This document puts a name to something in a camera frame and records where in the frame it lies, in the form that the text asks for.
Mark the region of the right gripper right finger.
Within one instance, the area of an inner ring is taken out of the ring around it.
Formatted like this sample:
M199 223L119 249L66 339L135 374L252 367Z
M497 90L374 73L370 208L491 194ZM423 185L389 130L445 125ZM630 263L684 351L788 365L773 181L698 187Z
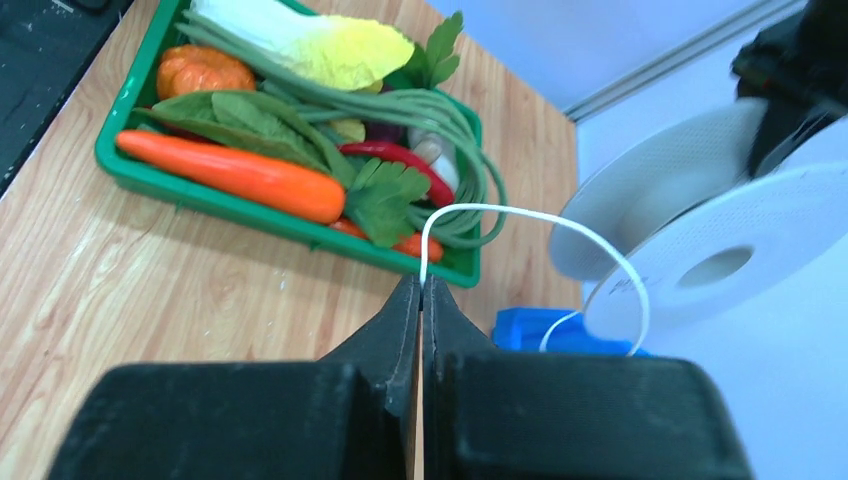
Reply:
M421 307L426 478L753 477L698 365L500 349L436 277Z

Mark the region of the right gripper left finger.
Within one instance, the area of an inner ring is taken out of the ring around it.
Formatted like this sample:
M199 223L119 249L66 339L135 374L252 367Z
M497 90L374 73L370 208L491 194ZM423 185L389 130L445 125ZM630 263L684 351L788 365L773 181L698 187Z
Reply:
M91 389L52 479L408 479L421 289L313 361L133 363Z

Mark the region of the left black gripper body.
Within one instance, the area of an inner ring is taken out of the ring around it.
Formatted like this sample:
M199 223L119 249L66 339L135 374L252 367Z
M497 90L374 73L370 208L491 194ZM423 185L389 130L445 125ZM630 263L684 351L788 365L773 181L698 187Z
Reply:
M809 1L761 30L731 69L739 98L766 101L747 162L748 175L762 177L847 116L847 2Z

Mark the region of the white perforated spool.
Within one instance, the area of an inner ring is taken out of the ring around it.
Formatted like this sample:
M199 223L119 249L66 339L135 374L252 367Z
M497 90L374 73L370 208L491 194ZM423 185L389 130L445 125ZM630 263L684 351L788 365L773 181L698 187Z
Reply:
M751 178L765 113L747 98L673 125L597 171L563 216L639 273L650 328L717 315L783 281L847 232L847 164L793 157Z

